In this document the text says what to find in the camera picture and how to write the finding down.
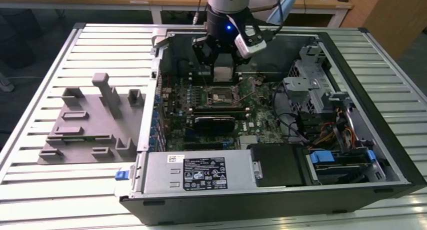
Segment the motherboard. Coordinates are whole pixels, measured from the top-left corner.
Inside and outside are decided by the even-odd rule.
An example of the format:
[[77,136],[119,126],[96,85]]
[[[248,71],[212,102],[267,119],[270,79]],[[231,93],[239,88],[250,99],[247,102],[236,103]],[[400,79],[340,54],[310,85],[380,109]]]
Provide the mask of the motherboard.
[[235,85],[192,85],[166,77],[163,107],[166,150],[238,150],[248,144],[283,143],[272,111],[274,82],[243,75]]

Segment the slatted metal platform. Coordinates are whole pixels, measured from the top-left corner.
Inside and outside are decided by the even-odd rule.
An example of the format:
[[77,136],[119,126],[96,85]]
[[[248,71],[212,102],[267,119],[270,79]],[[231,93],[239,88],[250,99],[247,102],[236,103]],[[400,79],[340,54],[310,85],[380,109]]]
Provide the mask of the slatted metal platform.
[[[167,25],[87,24],[73,29],[0,154],[0,229],[426,229],[427,189],[382,200],[352,213],[246,221],[143,226],[115,197],[115,173],[130,163],[37,165],[39,151],[64,104],[65,87],[99,94],[93,73],[109,75],[119,93],[151,87],[152,32]],[[427,101],[368,33],[328,32],[419,171],[427,175]]]

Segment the blue tab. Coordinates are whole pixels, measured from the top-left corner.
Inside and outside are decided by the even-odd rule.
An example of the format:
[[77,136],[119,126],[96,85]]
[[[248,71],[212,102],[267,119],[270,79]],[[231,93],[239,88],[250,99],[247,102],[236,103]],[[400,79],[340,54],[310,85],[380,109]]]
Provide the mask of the blue tab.
[[312,164],[316,164],[316,163],[319,162],[318,156],[316,156],[316,152],[314,152],[312,154],[310,154],[310,159],[311,159]]
[[116,181],[128,180],[128,179],[130,179],[130,170],[117,171],[117,172],[115,173],[113,179],[115,179]]
[[367,150],[367,156],[368,156],[368,159],[371,159],[371,161],[376,159],[376,156],[372,150]]
[[310,154],[310,159],[312,164],[324,163],[324,162],[335,162],[334,155],[331,151],[315,151]]

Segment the wooden table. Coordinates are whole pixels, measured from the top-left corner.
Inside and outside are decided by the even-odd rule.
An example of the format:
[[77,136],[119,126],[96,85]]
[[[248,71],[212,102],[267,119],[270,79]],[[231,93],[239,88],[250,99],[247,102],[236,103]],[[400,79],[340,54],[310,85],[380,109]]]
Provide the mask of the wooden table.
[[[162,24],[162,11],[195,11],[198,5],[199,0],[0,0],[0,8],[150,10],[155,24]],[[332,15],[328,27],[339,27],[352,7],[338,0],[296,0],[291,13]]]

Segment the power supply label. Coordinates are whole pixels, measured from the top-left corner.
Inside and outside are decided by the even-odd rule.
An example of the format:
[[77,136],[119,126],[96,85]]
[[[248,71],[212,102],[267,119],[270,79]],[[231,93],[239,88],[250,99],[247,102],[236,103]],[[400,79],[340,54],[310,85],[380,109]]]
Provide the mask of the power supply label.
[[186,158],[183,169],[183,188],[186,191],[227,189],[224,157]]

